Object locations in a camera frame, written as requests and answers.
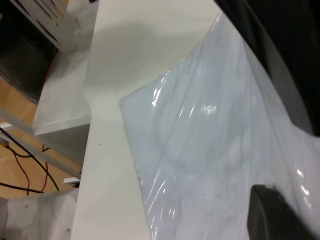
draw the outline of white table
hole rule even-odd
[[[119,101],[184,58],[207,33],[212,0],[100,0],[84,95],[91,125],[72,240],[148,240]]]

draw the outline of white plastic bag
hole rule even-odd
[[[247,240],[250,189],[275,186],[320,237],[319,140],[292,125],[221,13],[174,68],[121,102],[152,240]]]

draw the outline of wooden floor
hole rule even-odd
[[[24,121],[28,125],[32,125],[37,106],[33,103],[29,102],[22,96],[19,92],[17,92],[13,87],[11,87],[7,82],[5,82],[0,77],[0,108],[5,109],[7,112],[13,114],[20,120]],[[15,134],[19,138],[23,139],[24,141],[32,144],[33,146],[37,147],[39,150],[42,149],[42,143],[38,142],[32,136],[28,136],[26,133],[20,132],[18,130],[10,131],[11,134]],[[16,150],[20,154],[26,154],[14,144],[10,144],[10,146]],[[77,164],[73,163],[69,159],[59,155],[58,153],[54,152],[53,150],[48,150],[46,152],[49,155],[52,155],[56,159],[60,160],[64,164],[76,169],[77,171],[81,171],[81,167]],[[45,162],[38,158],[40,162],[45,166]],[[30,180],[30,188],[35,190],[41,190],[44,182],[46,173],[41,169],[39,165],[32,159],[32,158],[20,158],[18,160],[22,167],[24,168],[25,172],[27,173],[29,180]],[[54,178],[55,182],[57,183],[58,187],[61,190],[70,189],[69,185],[63,184],[64,178],[69,178],[70,176],[57,169],[52,165],[48,165],[48,169],[52,177]],[[8,149],[0,146],[0,182],[15,185],[19,187],[26,188],[28,186],[28,182],[26,176],[18,166],[16,159],[11,151]],[[44,189],[45,192],[54,192],[56,191],[55,186],[48,178],[46,187]],[[23,197],[26,195],[25,191],[16,190],[7,188],[4,186],[0,186],[0,197],[3,198],[14,198],[14,197]]]

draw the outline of black wire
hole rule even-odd
[[[0,131],[6,135],[9,139],[11,139],[16,145],[18,145],[21,149],[23,149],[27,154],[30,155],[31,158],[33,158],[35,160],[35,162],[46,172],[46,174],[48,174],[49,178],[51,179],[52,183],[54,184],[55,188],[59,191],[59,187],[56,184],[54,178],[51,176],[51,174],[47,171],[47,169],[39,162],[38,159],[35,158],[34,155],[32,155],[31,152],[29,152],[24,146],[22,146],[19,142],[17,142],[12,136],[10,136],[5,130],[2,129],[2,127],[0,127]]]
[[[19,187],[19,186],[13,186],[13,185],[9,185],[9,184],[3,183],[3,182],[0,182],[0,186],[4,186],[4,187],[7,187],[7,188],[11,188],[11,189],[18,189],[18,190],[22,190],[22,191],[29,191],[29,192],[33,192],[33,193],[37,193],[37,194],[42,194],[43,193],[43,191],[38,191],[38,190]]]

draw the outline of wire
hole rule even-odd
[[[17,153],[15,150],[13,150],[10,146],[6,147],[7,149],[9,149],[14,155],[20,157],[20,158],[31,158],[30,155],[21,155],[19,153]]]
[[[37,193],[37,194],[42,194],[42,191],[38,191],[38,190],[34,190],[34,189],[30,189],[30,188],[24,188],[24,187],[19,187],[19,186],[13,186],[13,185],[9,185],[3,182],[0,182],[0,186],[4,186],[7,188],[11,188],[11,189],[18,189],[18,190],[23,190],[23,191],[29,191],[29,192],[33,192],[33,193]]]
[[[6,135],[9,139],[11,139],[16,145],[18,145],[21,149],[23,149],[27,154],[30,155],[31,158],[33,158],[35,160],[35,162],[48,174],[49,178],[51,179],[52,183],[54,184],[55,188],[59,191],[59,187],[56,184],[54,178],[51,176],[51,174],[45,169],[45,167],[39,162],[39,160],[32,155],[31,152],[29,152],[24,146],[22,146],[19,142],[17,142],[12,136],[10,136],[5,130],[2,129],[2,127],[0,127],[0,131]]]
[[[49,150],[49,149],[50,149],[49,147],[45,148],[45,145],[42,144],[42,152],[43,152],[43,153],[44,153],[45,151]],[[48,167],[48,163],[47,163],[47,162],[45,162],[45,168],[46,168],[47,171],[49,170],[49,167]],[[41,192],[43,192],[43,191],[45,190],[45,187],[46,187],[46,185],[47,185],[47,180],[48,180],[48,174],[45,175],[44,185],[43,185],[43,187],[42,187]]]
[[[24,173],[27,181],[28,181],[28,190],[26,191],[26,194],[29,195],[29,188],[30,188],[30,180],[29,180],[29,177],[26,173],[26,171],[24,170],[24,168],[21,166],[18,158],[17,158],[17,155],[15,155],[15,152],[11,150],[11,152],[13,153],[14,157],[15,157],[15,160],[16,160],[16,163],[19,165],[19,167],[21,168],[22,172]]]
[[[48,163],[47,163],[47,162],[45,162],[45,168],[46,168],[46,170],[48,171]],[[47,180],[48,180],[48,174],[45,175],[44,185],[43,185],[43,187],[42,187],[42,189],[41,189],[41,192],[43,192],[43,191],[45,190],[45,187],[46,187],[46,185],[47,185]]]

